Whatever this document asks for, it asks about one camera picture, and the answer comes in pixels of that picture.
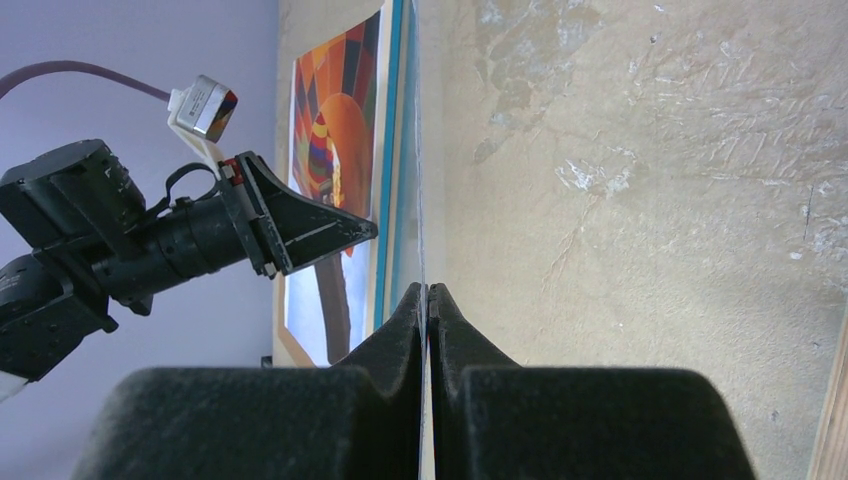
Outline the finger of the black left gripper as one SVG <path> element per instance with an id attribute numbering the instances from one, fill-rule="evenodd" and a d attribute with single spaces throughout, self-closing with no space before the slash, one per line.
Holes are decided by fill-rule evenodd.
<path id="1" fill-rule="evenodd" d="M 248 155 L 248 197 L 260 246 L 280 273 L 297 272 L 378 236 L 372 221 L 289 188 L 254 153 Z"/>

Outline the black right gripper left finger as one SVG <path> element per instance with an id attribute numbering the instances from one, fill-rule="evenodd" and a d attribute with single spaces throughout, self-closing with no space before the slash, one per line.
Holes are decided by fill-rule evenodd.
<path id="1" fill-rule="evenodd" d="M 415 479 L 422 287 L 327 368 L 149 368 L 109 395 L 76 479 Z"/>

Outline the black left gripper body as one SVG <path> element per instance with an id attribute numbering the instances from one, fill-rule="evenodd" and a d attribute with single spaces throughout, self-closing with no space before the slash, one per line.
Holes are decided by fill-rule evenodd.
<path id="1" fill-rule="evenodd" d="M 102 256 L 93 273 L 105 292 L 135 311 L 151 310 L 154 295 L 247 259 L 269 278 L 292 271 L 285 240 L 292 235 L 281 215 L 291 191 L 262 156 L 244 152 L 224 162 L 233 171 L 204 199 L 180 198 L 130 234 L 141 256 Z"/>

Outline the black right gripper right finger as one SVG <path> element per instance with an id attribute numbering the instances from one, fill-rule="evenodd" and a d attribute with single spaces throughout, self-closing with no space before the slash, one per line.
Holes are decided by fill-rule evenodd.
<path id="1" fill-rule="evenodd" d="M 427 296 L 440 479 L 751 479 L 724 400 L 684 369 L 523 367 Z"/>

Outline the hot air balloon photo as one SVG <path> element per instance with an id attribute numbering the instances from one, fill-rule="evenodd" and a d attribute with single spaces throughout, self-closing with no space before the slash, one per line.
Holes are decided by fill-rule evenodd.
<path id="1" fill-rule="evenodd" d="M 379 56 L 384 7 L 352 13 L 342 2 L 317 40 L 281 68 L 288 80 L 288 158 L 284 175 L 298 193 L 373 220 L 381 119 Z M 285 282 L 283 324 L 309 363 L 329 366 L 374 330 L 375 243 L 346 247 Z"/>

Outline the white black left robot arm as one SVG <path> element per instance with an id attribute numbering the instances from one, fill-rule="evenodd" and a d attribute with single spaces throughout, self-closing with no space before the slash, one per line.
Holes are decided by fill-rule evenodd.
<path id="1" fill-rule="evenodd" d="M 111 302 L 147 316 L 158 293 L 234 263 L 286 276 L 378 234 L 373 222 L 296 193 L 253 152 L 212 173 L 205 194 L 148 205 L 100 139 L 5 172 L 1 213 L 30 252 L 1 270 L 3 399 L 87 336 L 116 330 Z"/>

